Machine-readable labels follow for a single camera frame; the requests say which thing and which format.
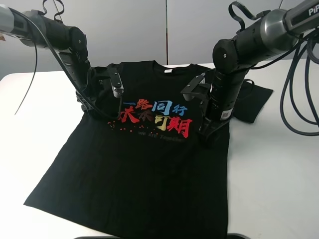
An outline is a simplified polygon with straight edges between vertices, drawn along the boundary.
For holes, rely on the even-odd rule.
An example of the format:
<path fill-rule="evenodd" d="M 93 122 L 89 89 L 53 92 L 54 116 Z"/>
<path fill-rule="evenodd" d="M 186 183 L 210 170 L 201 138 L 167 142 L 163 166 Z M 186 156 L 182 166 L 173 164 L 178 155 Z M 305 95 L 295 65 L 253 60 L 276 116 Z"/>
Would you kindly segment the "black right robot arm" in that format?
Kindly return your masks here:
<path fill-rule="evenodd" d="M 241 28 L 231 39 L 221 39 L 214 46 L 212 57 L 215 73 L 204 102 L 202 125 L 204 137 L 209 137 L 228 123 L 248 71 L 259 68 L 261 61 L 272 58 L 277 62 L 293 53 L 293 61 L 284 82 L 283 93 L 292 92 L 297 64 L 303 54 L 305 92 L 314 116 L 319 123 L 309 84 L 310 64 L 318 63 L 313 49 L 319 42 L 319 3 L 305 0 L 290 10 L 266 10 L 253 15 L 243 4 L 235 1 L 228 8 L 231 17 Z"/>

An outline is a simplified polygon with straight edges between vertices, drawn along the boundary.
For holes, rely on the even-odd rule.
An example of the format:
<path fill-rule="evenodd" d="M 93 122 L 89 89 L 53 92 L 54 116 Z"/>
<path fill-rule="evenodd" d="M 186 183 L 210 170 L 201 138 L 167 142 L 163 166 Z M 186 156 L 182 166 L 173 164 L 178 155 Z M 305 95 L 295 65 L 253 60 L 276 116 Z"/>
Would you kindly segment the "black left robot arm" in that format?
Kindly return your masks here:
<path fill-rule="evenodd" d="M 84 111 L 106 114 L 95 106 L 96 93 L 91 92 L 91 66 L 87 38 L 77 27 L 67 26 L 32 10 L 21 13 L 0 6 L 0 31 L 16 37 L 26 46 L 49 49 L 76 90 Z"/>

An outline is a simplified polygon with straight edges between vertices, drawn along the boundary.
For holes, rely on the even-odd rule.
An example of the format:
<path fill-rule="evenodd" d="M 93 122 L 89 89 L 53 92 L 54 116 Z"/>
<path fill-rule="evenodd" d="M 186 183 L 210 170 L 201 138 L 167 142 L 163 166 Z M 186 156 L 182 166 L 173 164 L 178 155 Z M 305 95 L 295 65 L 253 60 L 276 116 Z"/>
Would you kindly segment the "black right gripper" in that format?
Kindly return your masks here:
<path fill-rule="evenodd" d="M 205 99 L 200 102 L 202 121 L 198 135 L 201 141 L 208 141 L 219 129 L 229 123 L 234 106 L 235 102 L 218 104 L 213 99 Z"/>

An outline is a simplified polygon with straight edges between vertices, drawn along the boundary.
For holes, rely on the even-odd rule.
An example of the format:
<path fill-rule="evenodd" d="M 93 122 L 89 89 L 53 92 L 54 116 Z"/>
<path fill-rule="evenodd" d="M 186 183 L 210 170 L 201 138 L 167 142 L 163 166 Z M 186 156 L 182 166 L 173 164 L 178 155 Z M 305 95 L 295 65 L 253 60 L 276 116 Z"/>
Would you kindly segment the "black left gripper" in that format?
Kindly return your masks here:
<path fill-rule="evenodd" d="M 90 67 L 88 69 L 75 69 L 75 84 L 77 101 L 82 104 L 82 111 L 95 117 L 104 117 L 105 113 L 99 106 L 105 90 L 105 68 Z"/>

